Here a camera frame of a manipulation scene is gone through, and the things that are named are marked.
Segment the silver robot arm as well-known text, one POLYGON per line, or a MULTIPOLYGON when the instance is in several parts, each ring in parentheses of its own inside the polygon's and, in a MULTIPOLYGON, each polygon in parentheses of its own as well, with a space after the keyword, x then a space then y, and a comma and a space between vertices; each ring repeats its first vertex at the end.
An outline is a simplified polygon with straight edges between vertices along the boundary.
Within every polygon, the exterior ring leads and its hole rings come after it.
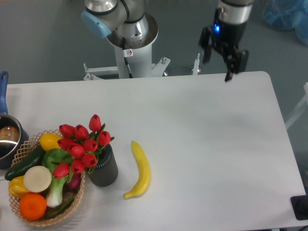
MULTIPOLYGON (((144 11, 142 0, 86 0, 81 17, 88 29, 107 38, 114 47, 119 78, 165 76, 170 59, 152 62, 152 44, 158 36, 156 20, 144 11)), ((198 74, 199 63, 210 61, 216 51, 227 67, 225 81, 244 72, 249 52, 239 49, 253 1, 220 0, 213 23, 202 29, 198 45, 203 58, 197 57, 192 68, 198 74)))

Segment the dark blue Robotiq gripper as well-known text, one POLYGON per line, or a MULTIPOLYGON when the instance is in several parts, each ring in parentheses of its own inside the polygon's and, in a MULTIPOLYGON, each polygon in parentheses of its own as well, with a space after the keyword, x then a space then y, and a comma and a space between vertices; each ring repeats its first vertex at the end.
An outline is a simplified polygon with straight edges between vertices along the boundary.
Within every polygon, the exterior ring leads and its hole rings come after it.
POLYGON ((202 29, 198 45, 203 50, 202 63, 208 63, 211 58, 212 48, 223 58, 227 66, 225 82, 232 80, 234 74, 244 72, 246 69, 249 51, 240 50, 239 43, 243 37, 247 22, 231 24, 215 20, 213 26, 202 29))

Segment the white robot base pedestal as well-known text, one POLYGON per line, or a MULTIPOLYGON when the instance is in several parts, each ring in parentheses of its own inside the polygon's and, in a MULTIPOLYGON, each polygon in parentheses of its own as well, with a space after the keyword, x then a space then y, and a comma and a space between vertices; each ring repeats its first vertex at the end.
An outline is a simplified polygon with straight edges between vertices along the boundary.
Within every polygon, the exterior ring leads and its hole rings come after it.
POLYGON ((152 44, 158 36, 156 20, 144 13, 134 23, 122 23, 113 32, 102 21, 87 11, 82 13, 86 26, 96 35, 107 38, 115 52, 116 66, 85 69, 85 80, 100 80, 109 75, 119 78, 165 77, 171 60, 163 56, 152 62, 152 44))

